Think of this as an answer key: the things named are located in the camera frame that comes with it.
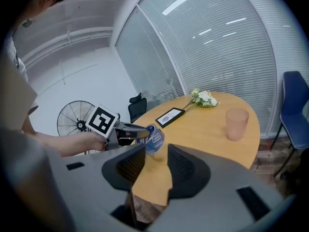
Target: wooden table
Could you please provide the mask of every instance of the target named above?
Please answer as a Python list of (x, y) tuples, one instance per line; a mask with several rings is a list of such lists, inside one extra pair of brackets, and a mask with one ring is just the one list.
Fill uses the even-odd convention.
[[(213, 108), (194, 107), (180, 118), (161, 128), (155, 119), (173, 107), (184, 108), (190, 96), (182, 96), (150, 110), (134, 124), (156, 124), (165, 135), (165, 143), (155, 157), (146, 155), (145, 166), (132, 191), (138, 197), (159, 205), (167, 205), (172, 180), (167, 166), (168, 144), (183, 145), (239, 162), (250, 168), (260, 142), (260, 126), (254, 110), (241, 98), (222, 92), (211, 93), (220, 105)], [(244, 108), (249, 121), (243, 138), (230, 141), (225, 132), (225, 113), (230, 108)]]

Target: plastic cup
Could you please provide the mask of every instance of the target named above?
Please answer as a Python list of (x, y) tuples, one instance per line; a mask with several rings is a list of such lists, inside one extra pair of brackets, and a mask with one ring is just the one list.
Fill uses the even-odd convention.
[(249, 113), (242, 108), (231, 108), (226, 112), (226, 134), (229, 140), (242, 139), (248, 124)]

